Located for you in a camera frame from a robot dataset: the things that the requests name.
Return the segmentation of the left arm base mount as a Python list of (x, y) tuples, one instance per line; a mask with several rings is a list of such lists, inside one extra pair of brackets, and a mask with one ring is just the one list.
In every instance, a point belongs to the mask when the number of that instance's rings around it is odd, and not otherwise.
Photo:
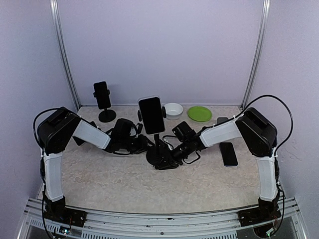
[(44, 218), (70, 226), (84, 227), (87, 212), (66, 207), (65, 196), (55, 202), (44, 197)]

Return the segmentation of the blue-edged black phone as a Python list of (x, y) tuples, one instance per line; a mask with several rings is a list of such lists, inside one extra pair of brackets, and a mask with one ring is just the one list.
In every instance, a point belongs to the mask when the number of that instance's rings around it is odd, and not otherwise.
[(219, 149), (222, 155), (223, 164), (225, 167), (238, 166), (237, 157), (233, 144), (231, 142), (222, 142), (219, 144)]

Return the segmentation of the low black round stand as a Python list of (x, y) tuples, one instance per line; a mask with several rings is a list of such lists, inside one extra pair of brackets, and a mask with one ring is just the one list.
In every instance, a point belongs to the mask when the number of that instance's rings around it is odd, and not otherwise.
[(227, 117), (219, 117), (216, 121), (217, 124), (221, 124), (221, 123), (224, 123), (228, 121), (228, 118)]

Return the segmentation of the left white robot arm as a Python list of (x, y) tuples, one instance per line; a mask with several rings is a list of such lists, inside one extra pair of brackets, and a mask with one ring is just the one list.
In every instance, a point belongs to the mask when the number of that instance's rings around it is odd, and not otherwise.
[(34, 132), (41, 150), (40, 173), (45, 185), (44, 194), (54, 202), (49, 211), (63, 222), (70, 211), (62, 205), (64, 199), (61, 182), (63, 152), (71, 139), (78, 146), (91, 144), (115, 155), (135, 155), (146, 152), (153, 143), (142, 134), (143, 125), (128, 119), (118, 119), (110, 130), (104, 132), (65, 107), (52, 108), (52, 114), (41, 122)]

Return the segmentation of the clear-cased phone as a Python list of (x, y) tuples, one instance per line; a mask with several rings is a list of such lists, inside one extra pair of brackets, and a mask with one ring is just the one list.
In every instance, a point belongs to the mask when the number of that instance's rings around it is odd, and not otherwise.
[(138, 105), (146, 134), (164, 132), (164, 116), (160, 98), (157, 96), (143, 98), (138, 101)]

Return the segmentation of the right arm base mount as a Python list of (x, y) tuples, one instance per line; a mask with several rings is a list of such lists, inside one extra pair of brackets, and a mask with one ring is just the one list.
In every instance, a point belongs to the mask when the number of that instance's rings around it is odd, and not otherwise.
[(279, 198), (272, 201), (258, 199), (258, 207), (240, 210), (237, 215), (242, 227), (274, 220), (281, 216), (278, 206)]

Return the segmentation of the tall black pole stand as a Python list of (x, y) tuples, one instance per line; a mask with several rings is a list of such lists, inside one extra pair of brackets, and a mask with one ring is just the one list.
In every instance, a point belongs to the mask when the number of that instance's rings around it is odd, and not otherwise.
[[(142, 121), (140, 110), (138, 110), (138, 116), (139, 120)], [(155, 167), (156, 165), (160, 164), (163, 160), (171, 161), (171, 159), (168, 154), (168, 148), (160, 140), (160, 134), (153, 134), (153, 136), (155, 140), (155, 145), (147, 151), (146, 157), (148, 163)]]

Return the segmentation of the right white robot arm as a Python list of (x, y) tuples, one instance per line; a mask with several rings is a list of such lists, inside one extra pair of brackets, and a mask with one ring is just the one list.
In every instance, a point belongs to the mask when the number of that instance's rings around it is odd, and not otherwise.
[(182, 121), (172, 129), (181, 144), (170, 150), (167, 145), (160, 149), (161, 159), (153, 165), (157, 170), (177, 168), (190, 154), (202, 151), (232, 139), (242, 138), (250, 153), (257, 160), (260, 180), (260, 200), (265, 201), (255, 210), (255, 217), (265, 221), (274, 211), (271, 203), (278, 195), (278, 167), (275, 164), (277, 148), (277, 129), (255, 108), (232, 118), (220, 118), (212, 126), (205, 126), (195, 132), (187, 122)]

